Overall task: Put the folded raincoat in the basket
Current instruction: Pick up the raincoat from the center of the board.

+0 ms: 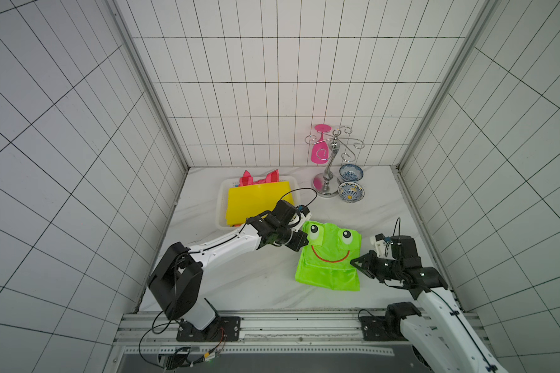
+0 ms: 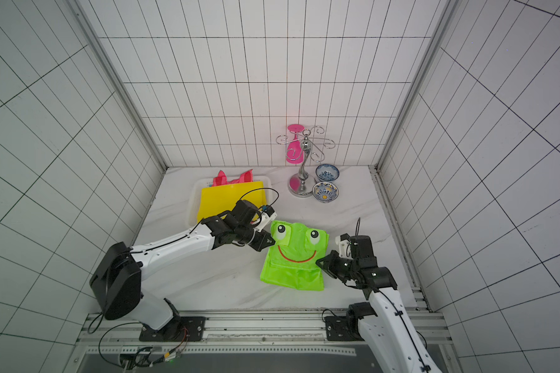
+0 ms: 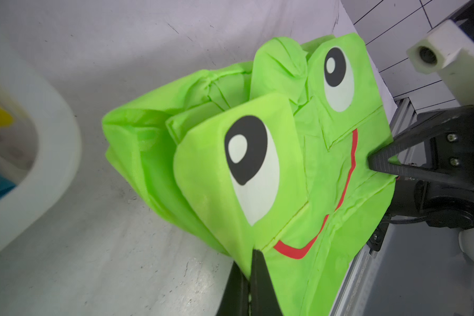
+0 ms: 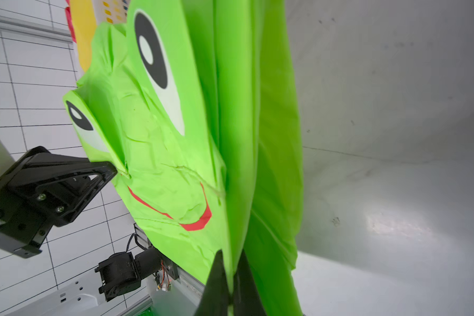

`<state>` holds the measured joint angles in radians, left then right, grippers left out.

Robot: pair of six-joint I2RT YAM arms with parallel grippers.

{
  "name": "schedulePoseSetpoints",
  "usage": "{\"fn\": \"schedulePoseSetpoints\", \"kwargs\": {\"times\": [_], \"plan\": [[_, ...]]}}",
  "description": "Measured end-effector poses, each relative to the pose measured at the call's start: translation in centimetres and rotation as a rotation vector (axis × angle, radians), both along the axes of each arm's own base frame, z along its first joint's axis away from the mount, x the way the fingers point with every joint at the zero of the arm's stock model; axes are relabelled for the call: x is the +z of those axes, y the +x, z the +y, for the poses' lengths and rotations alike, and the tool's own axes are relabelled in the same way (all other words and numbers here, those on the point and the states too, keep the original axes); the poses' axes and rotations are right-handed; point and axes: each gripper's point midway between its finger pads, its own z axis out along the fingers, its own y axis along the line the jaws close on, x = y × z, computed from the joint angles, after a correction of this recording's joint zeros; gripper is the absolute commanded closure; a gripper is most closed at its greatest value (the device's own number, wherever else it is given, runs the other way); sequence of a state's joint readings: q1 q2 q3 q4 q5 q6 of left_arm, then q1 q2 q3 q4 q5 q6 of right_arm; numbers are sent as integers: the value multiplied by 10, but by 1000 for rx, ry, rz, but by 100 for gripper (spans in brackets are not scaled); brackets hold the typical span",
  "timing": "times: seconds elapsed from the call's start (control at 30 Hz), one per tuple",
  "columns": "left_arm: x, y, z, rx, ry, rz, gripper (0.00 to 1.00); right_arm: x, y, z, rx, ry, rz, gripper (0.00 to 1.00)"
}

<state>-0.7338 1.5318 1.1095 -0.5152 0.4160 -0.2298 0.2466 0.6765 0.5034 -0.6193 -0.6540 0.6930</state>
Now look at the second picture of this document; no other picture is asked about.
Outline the yellow raincoat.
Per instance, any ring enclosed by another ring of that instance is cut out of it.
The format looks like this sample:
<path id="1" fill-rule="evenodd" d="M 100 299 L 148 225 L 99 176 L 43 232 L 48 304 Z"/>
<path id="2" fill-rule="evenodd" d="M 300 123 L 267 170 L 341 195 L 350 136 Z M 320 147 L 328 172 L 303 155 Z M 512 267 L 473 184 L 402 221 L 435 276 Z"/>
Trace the yellow raincoat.
<path id="1" fill-rule="evenodd" d="M 255 181 L 203 188 L 196 215 L 197 221 L 224 211 L 232 211 L 240 199 L 248 200 L 257 208 L 266 205 L 267 197 L 263 187 L 263 181 Z"/>

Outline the white plastic perforated basket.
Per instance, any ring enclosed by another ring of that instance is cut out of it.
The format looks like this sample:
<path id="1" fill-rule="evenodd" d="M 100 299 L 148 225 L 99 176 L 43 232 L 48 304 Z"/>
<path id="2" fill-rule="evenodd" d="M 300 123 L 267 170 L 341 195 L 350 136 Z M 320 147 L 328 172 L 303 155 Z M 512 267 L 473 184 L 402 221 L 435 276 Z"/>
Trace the white plastic perforated basket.
<path id="1" fill-rule="evenodd" d="M 199 221 L 197 221 L 196 215 L 197 215 L 197 212 L 198 212 L 201 190 L 203 188 L 206 188 L 206 187 L 218 187 L 218 186 L 214 185 L 214 179 L 217 179 L 217 177 L 202 178 L 194 184 L 193 189 L 192 189 L 191 194 L 190 194 L 190 198 L 189 198 L 189 202 L 188 202 L 188 208 L 187 208 L 186 215 L 185 215 L 185 221 L 186 221 L 186 225 L 187 225 L 188 228 L 191 228 L 191 226 L 193 226 L 197 222 L 199 222 Z M 252 182 L 255 182 L 255 181 L 263 181 L 264 182 L 264 187 L 271 187 L 272 186 L 270 179 L 268 177 L 265 177 L 265 176 L 253 176 Z M 267 197 L 267 204 L 266 205 L 269 205 L 275 199 L 275 193 L 273 191 L 270 191 L 270 190 L 265 190 L 265 191 L 266 191 L 266 197 Z"/>

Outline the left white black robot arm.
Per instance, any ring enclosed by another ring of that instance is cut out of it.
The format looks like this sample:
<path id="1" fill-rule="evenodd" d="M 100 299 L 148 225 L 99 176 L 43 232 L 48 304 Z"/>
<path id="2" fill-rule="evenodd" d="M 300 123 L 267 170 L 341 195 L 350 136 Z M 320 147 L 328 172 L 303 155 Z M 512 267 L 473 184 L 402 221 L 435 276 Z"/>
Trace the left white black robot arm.
<path id="1" fill-rule="evenodd" d="M 142 325 L 143 342 L 202 339 L 205 318 L 179 315 L 171 301 L 144 286 L 150 276 L 182 260 L 224 245 L 249 246 L 260 252 L 275 245 L 266 226 L 277 217 L 270 205 L 238 200 L 234 208 L 201 219 L 194 228 L 145 245 L 111 246 L 89 284 L 105 320 L 129 317 Z"/>

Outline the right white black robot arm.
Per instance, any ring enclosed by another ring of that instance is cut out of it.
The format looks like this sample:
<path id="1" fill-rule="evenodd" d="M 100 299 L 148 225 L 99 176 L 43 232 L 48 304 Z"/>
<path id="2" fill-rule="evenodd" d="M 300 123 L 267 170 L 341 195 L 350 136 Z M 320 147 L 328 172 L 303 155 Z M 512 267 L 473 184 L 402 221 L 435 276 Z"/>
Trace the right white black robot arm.
<path id="1" fill-rule="evenodd" d="M 327 339 L 367 343 L 383 372 L 439 372 L 425 338 L 410 319 L 398 284 L 387 267 L 380 267 L 369 236 L 343 234 L 339 250 L 316 261 L 342 284 L 361 290 L 364 302 L 351 304 L 344 316 L 323 318 Z"/>

